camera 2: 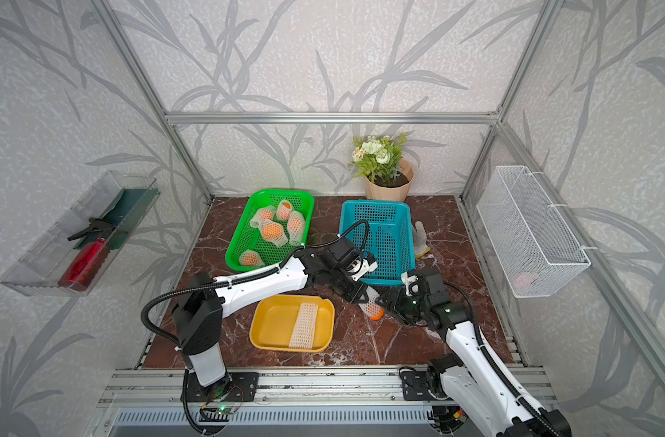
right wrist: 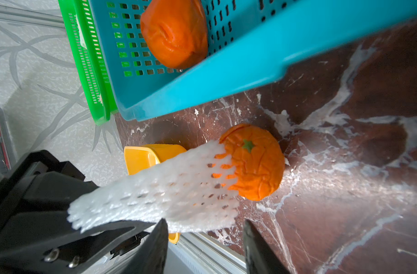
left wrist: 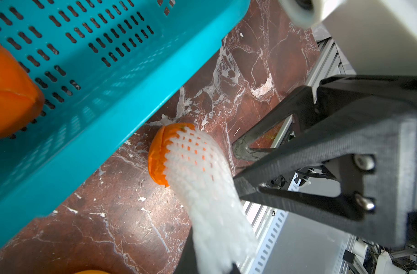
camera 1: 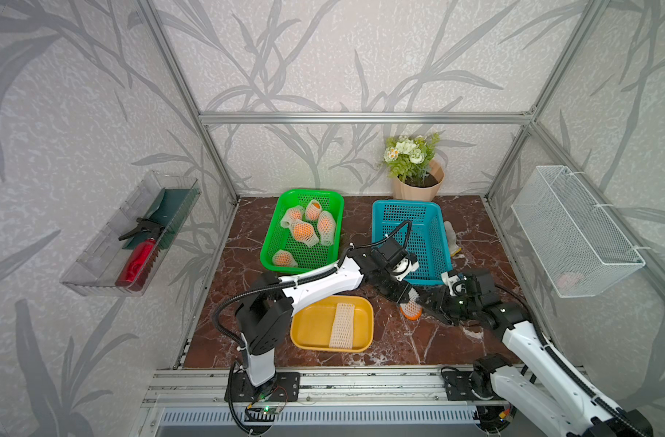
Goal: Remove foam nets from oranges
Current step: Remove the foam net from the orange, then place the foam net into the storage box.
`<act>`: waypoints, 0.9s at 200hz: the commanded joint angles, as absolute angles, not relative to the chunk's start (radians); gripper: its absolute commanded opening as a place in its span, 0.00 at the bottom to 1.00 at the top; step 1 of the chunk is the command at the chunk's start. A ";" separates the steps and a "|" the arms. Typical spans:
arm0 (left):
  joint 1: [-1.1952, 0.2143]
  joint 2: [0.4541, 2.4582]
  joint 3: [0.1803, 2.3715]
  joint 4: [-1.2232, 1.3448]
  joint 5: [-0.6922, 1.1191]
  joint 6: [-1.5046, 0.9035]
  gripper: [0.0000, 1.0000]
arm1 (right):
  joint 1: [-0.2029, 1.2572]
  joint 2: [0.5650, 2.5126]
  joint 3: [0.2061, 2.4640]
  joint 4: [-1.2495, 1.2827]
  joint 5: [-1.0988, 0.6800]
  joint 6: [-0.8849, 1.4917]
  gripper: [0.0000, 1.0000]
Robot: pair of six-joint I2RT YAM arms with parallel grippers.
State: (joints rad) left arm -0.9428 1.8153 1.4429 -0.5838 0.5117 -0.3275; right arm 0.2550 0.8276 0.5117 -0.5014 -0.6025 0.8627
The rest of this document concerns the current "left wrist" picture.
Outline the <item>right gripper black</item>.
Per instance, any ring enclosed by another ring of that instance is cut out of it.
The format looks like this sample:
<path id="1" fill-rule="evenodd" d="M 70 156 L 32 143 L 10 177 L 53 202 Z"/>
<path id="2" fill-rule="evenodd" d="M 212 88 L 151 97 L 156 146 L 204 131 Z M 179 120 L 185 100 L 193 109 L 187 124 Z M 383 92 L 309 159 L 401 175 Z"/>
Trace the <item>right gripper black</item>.
<path id="1" fill-rule="evenodd" d="M 243 200 L 289 211 L 381 245 L 407 240 L 417 211 L 417 76 L 333 76 L 321 81 L 315 150 L 276 150 L 234 177 Z M 265 183 L 327 163 L 340 183 L 328 197 Z"/>

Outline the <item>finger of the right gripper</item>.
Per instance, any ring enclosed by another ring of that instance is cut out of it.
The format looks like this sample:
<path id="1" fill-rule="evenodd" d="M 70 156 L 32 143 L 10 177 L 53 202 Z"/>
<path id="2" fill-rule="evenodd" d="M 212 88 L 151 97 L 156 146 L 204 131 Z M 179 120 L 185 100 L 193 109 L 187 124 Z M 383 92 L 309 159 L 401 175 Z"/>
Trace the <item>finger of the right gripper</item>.
<path id="1" fill-rule="evenodd" d="M 298 87 L 232 144 L 233 154 L 240 160 L 258 161 L 281 143 L 289 129 L 293 129 L 295 135 L 299 136 L 316 123 L 318 114 L 315 111 L 312 88 Z M 269 141 L 273 146 L 254 148 L 252 145 L 255 142 L 262 143 L 262 137 L 268 132 L 270 137 L 274 137 L 274 140 Z"/>

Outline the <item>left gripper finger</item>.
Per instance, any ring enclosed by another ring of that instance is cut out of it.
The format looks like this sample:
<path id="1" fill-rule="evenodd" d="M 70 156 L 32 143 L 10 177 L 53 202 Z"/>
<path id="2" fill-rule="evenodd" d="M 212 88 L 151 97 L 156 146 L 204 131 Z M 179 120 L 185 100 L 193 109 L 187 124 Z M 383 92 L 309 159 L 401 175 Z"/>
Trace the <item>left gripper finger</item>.
<path id="1" fill-rule="evenodd" d="M 193 242 L 193 228 L 190 228 L 181 258 L 173 274 L 199 274 Z"/>

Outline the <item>orange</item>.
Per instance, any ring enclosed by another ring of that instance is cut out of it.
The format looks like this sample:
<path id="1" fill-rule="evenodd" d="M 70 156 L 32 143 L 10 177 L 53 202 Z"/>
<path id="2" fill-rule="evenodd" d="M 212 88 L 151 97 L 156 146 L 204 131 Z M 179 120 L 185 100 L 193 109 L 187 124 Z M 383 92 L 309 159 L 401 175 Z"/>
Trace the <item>orange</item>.
<path id="1" fill-rule="evenodd" d="M 44 102 L 42 91 L 0 45 L 0 139 L 11 136 L 38 117 Z"/>
<path id="2" fill-rule="evenodd" d="M 171 144 L 171 138 L 178 138 L 179 132 L 185 132 L 185 128 L 195 130 L 195 126 L 190 123 L 174 123 L 163 126 L 155 135 L 149 149 L 148 171 L 151 179 L 160 186 L 168 187 L 168 181 L 164 175 L 166 154 L 170 152 L 167 146 Z"/>

